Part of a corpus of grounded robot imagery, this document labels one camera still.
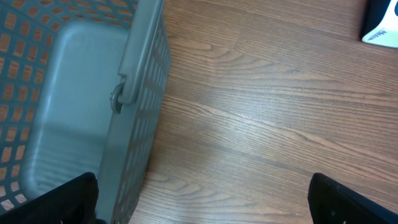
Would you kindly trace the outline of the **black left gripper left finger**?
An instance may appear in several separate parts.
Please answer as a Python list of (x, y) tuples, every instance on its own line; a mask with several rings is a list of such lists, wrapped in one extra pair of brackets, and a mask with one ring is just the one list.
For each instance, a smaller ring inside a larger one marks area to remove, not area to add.
[(94, 173), (86, 172), (1, 215), (1, 224), (96, 223), (98, 195)]

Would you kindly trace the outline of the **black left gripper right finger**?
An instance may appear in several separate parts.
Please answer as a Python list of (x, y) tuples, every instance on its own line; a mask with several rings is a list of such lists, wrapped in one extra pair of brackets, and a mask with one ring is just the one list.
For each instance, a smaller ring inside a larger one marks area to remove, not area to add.
[(314, 223), (397, 224), (397, 214), (322, 173), (312, 176), (308, 204)]

